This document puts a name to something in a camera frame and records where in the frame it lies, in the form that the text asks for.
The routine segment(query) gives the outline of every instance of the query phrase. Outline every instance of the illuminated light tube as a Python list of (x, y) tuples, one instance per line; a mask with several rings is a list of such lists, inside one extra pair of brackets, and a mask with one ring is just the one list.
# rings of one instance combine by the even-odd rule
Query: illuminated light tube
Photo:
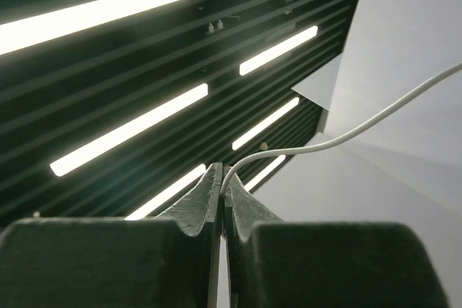
[(143, 206), (138, 208), (135, 212), (130, 214), (125, 218), (125, 220), (140, 220), (143, 219), (145, 216), (148, 216), (151, 212), (153, 212), (156, 208), (161, 206), (163, 203), (170, 200), (173, 196), (178, 194), (181, 190), (186, 188), (192, 182), (197, 180), (200, 176), (202, 176), (206, 171), (206, 167), (204, 164), (199, 165), (194, 170), (189, 172), (183, 178), (177, 180), (173, 183), (170, 187), (153, 197), (150, 201), (146, 202)]
[(252, 180), (245, 185), (247, 191), (251, 191), (257, 184), (259, 184), (267, 175), (272, 173), (282, 162), (286, 159), (285, 155), (279, 155), (270, 165), (265, 167), (258, 173)]
[(306, 29), (295, 36), (292, 36), (290, 39), (275, 45), (274, 47), (265, 50), (264, 52), (258, 54), (257, 56), (249, 59), (248, 61), (242, 63), (239, 66), (239, 75), (244, 76), (253, 70), (258, 69), (260, 66), (272, 61), (273, 59), (282, 56), (283, 54), (293, 50), (297, 46), (302, 45), (309, 39), (312, 39), (318, 34), (318, 27), (313, 26), (309, 29)]
[(96, 0), (0, 25), (0, 55), (178, 0)]
[(70, 154), (56, 160), (50, 164), (51, 169), (57, 176), (63, 176), (66, 173), (82, 166), (90, 160), (100, 156), (106, 151), (114, 148), (122, 142), (134, 137), (135, 135), (145, 131), (154, 124), (170, 117), (183, 108), (188, 107), (194, 102), (207, 96), (209, 87), (207, 84), (200, 86), (186, 92), (169, 102), (166, 102), (159, 107), (145, 113), (128, 122), (127, 124), (107, 133), (96, 140), (80, 147)]
[(273, 113), (269, 117), (262, 120), (259, 124), (251, 128), (248, 132), (246, 132), (244, 135), (242, 135), (240, 138), (234, 141), (232, 143), (232, 149), (237, 150), (241, 146), (249, 142), (252, 138), (257, 136), (260, 132), (268, 128), (271, 124), (273, 124), (278, 119), (280, 119), (283, 115), (288, 113), (292, 108), (297, 106), (299, 101), (300, 101), (299, 97), (296, 97), (290, 100), (286, 105), (279, 108), (275, 113)]

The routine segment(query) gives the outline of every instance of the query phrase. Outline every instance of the ceiling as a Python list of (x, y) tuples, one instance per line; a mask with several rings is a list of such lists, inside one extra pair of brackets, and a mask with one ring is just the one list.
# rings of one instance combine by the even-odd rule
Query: ceiling
[[(0, 25), (88, 1), (0, 0)], [(342, 52), (357, 1), (181, 0), (1, 55), (0, 225), (34, 211), (126, 216), (199, 164), (234, 164), (262, 142), (306, 144), (322, 108), (290, 87)], [(225, 28), (209, 34), (219, 19)], [(243, 61), (313, 25), (315, 38), (239, 75)], [(50, 169), (203, 83), (208, 95), (179, 113), (63, 177)], [(296, 108), (232, 150), (294, 97)], [(269, 162), (242, 168), (242, 181)]]

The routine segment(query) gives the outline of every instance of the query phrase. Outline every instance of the linear light fixture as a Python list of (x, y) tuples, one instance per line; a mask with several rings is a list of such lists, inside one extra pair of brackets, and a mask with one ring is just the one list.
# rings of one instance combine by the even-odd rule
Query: linear light fixture
[(268, 50), (258, 54), (257, 56), (249, 59), (248, 61), (242, 63), (239, 66), (239, 75), (244, 76), (253, 70), (258, 69), (260, 66), (272, 61), (273, 59), (282, 56), (283, 54), (293, 50), (297, 46), (302, 45), (309, 39), (312, 39), (318, 34), (318, 27), (313, 26), (309, 29), (306, 29), (302, 32), (299, 32), (295, 36), (292, 36), (290, 39), (283, 41), (271, 47)]
[(209, 87), (206, 83), (193, 88), (169, 102), (166, 102), (148, 113), (139, 116), (124, 124), (123, 126), (107, 133), (96, 140), (80, 147), (70, 154), (56, 160), (50, 164), (51, 169), (57, 176), (63, 176), (66, 173), (82, 166), (90, 160), (100, 156), (104, 152), (114, 148), (122, 142), (133, 136), (145, 131), (154, 124), (170, 117), (174, 113), (207, 96)]
[(279, 108), (275, 113), (270, 115), (269, 117), (262, 120), (259, 124), (251, 128), (248, 132), (238, 138), (236, 141), (232, 143), (232, 149), (237, 150), (247, 142), (249, 142), (252, 138), (257, 136), (260, 132), (268, 128), (271, 124), (276, 122), (280, 119), (283, 115), (288, 113), (292, 108), (298, 105), (300, 101), (299, 97), (295, 97), (294, 99), (290, 100), (286, 105)]
[(206, 167), (204, 164), (199, 165), (194, 170), (189, 172), (186, 176), (177, 180), (170, 187), (168, 187), (161, 193), (157, 194), (155, 197), (153, 197), (153, 199), (146, 202), (143, 206), (138, 208), (135, 212), (127, 216), (125, 220), (140, 220), (140, 219), (143, 219), (145, 216), (148, 216), (157, 207), (161, 206), (163, 203), (170, 200), (173, 196), (178, 194), (181, 190), (183, 190), (188, 185), (190, 185), (192, 182), (197, 180), (200, 176), (202, 176), (205, 173), (205, 170), (206, 170)]
[(267, 175), (272, 173), (282, 162), (286, 159), (285, 155), (279, 155), (270, 165), (260, 171), (249, 183), (245, 185), (247, 191), (251, 191), (257, 184), (259, 184)]
[(178, 0), (97, 0), (0, 25), (0, 55)]

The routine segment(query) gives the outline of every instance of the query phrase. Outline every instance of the black ceiling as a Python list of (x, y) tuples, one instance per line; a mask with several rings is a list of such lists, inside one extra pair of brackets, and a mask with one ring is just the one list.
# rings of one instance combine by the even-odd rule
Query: black ceiling
[[(86, 1), (0, 0), (0, 24)], [(301, 97), (231, 149), (340, 54), (357, 1), (183, 0), (0, 56), (0, 225), (34, 211), (126, 216), (198, 164), (233, 164), (263, 141), (306, 144), (322, 108)], [(218, 19), (225, 29), (207, 35)], [(239, 76), (245, 59), (312, 25), (314, 39)], [(52, 173), (52, 161), (204, 82), (206, 98), (63, 177)], [(243, 182), (270, 161), (243, 168)]]

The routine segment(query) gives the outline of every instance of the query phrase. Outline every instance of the cord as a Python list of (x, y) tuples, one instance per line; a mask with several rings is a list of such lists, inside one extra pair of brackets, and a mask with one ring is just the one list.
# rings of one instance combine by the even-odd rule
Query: cord
[(297, 154), (307, 154), (312, 153), (314, 151), (323, 151), (324, 149), (329, 149), (339, 144), (342, 144), (352, 138), (364, 133), (367, 129), (372, 128), (375, 124), (379, 123), (380, 121), (387, 118), (389, 115), (394, 114), (397, 110), (401, 109), (404, 105), (408, 104), (416, 97), (418, 97), (423, 92), (426, 92), (428, 89), (436, 85), (438, 82), (441, 82), (443, 79), (450, 77), (457, 72), (462, 71), (462, 62), (454, 65), (453, 67), (446, 69), (439, 74), (434, 75), (424, 83), (420, 84), (418, 87), (414, 88), (412, 91), (404, 95), (401, 99), (396, 100), (393, 104), (385, 108), (384, 110), (380, 111), (370, 119), (366, 120), (360, 126), (340, 135), (333, 140), (323, 142), (322, 144), (315, 144), (313, 146), (306, 146), (306, 147), (297, 147), (297, 148), (286, 148), (286, 149), (273, 149), (271, 151), (264, 151), (260, 153), (251, 154), (244, 159), (239, 160), (226, 174), (225, 178), (223, 179), (222, 188), (220, 193), (223, 195), (227, 189), (227, 186), (231, 180), (231, 177), (245, 164), (249, 162), (253, 162), (258, 159), (268, 158), (268, 157), (277, 157), (279, 155), (297, 155)]

